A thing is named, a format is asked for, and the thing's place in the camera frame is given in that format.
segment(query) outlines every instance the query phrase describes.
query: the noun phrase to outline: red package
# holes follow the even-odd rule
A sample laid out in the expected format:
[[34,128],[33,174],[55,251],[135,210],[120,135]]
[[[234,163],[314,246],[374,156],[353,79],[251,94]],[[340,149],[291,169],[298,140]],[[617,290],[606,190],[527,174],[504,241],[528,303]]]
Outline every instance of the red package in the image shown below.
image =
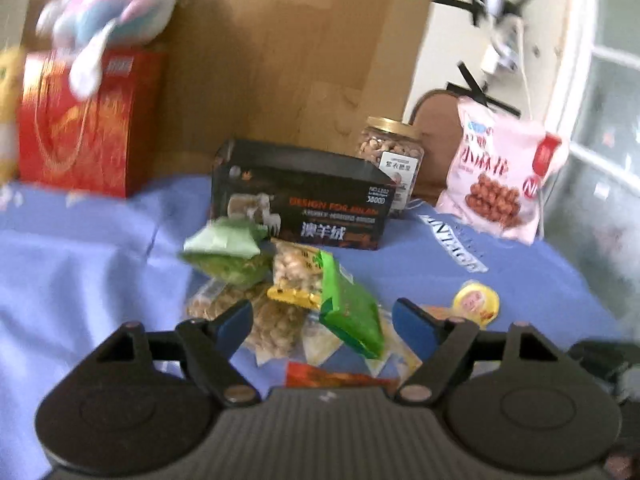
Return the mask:
[[353,388],[382,386],[389,395],[398,389],[398,380],[374,379],[361,374],[325,372],[315,366],[289,361],[287,365],[287,388]]
[[476,230],[532,244],[540,219],[538,192],[568,157],[568,143],[542,124],[492,112],[460,99],[464,135],[436,210]]
[[68,84],[71,57],[29,54],[18,110],[20,179],[116,197],[142,187],[151,170],[165,57],[142,49],[107,51],[97,95],[78,102]]

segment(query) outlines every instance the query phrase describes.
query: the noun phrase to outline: light green package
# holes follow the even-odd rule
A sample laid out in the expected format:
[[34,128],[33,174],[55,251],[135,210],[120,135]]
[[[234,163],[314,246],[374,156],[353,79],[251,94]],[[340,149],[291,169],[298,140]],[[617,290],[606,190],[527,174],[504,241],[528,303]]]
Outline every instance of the light green package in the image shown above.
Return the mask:
[[265,226],[247,218],[218,218],[184,242],[185,253],[226,254],[252,258],[260,254],[258,242],[267,235]]
[[249,259],[207,253],[182,253],[180,257],[210,278],[219,278],[240,288],[260,283],[271,270],[271,256],[268,254],[257,254]]
[[367,359],[380,359],[385,338],[378,304],[363,286],[335,260],[320,251],[322,307],[320,323]]

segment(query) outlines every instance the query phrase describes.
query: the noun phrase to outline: wood surface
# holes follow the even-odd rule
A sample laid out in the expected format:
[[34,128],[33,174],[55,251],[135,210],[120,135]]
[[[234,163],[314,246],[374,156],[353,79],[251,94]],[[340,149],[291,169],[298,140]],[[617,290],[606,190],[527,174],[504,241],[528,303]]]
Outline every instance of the wood surface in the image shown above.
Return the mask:
[[[30,0],[24,43],[47,0]],[[229,136],[353,153],[369,115],[400,119],[430,0],[179,0],[156,174],[204,173]]]

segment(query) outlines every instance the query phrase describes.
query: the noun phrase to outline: red circle logo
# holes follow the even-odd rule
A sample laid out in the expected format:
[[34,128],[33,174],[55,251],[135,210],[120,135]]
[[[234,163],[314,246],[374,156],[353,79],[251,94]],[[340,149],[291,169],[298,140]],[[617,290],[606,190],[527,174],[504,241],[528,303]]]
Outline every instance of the red circle logo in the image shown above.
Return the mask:
[[538,176],[530,176],[527,180],[522,184],[522,192],[524,196],[529,199],[533,199],[538,194],[538,190],[540,189],[540,177]]

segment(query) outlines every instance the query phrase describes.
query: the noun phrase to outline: yellow round container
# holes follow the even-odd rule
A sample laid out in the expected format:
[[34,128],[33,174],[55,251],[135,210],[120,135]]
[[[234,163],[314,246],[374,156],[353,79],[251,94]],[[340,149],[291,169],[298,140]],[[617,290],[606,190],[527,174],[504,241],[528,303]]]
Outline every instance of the yellow round container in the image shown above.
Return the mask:
[[491,323],[500,311],[500,298],[496,292],[479,282],[466,282],[451,305],[456,316],[470,319],[482,328]]

